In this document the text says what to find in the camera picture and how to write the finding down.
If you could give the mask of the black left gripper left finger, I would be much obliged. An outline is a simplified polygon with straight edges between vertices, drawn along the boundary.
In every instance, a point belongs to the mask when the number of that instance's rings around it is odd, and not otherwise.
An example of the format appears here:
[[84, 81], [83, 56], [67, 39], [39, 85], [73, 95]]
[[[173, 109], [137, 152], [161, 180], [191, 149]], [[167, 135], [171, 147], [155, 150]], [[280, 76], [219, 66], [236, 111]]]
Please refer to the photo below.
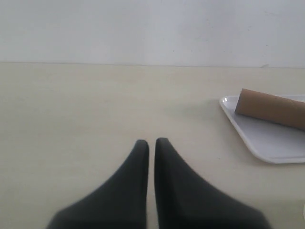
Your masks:
[[144, 229], [149, 146], [137, 140], [118, 170], [98, 189], [60, 210], [49, 229]]

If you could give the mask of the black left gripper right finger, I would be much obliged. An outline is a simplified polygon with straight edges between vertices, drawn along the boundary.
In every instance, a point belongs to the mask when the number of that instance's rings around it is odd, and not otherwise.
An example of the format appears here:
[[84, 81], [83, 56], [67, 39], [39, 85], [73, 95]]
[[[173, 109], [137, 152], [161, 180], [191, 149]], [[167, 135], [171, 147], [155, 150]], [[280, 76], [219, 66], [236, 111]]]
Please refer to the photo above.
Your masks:
[[262, 212], [213, 187], [167, 138], [155, 144], [154, 189], [161, 229], [269, 229]]

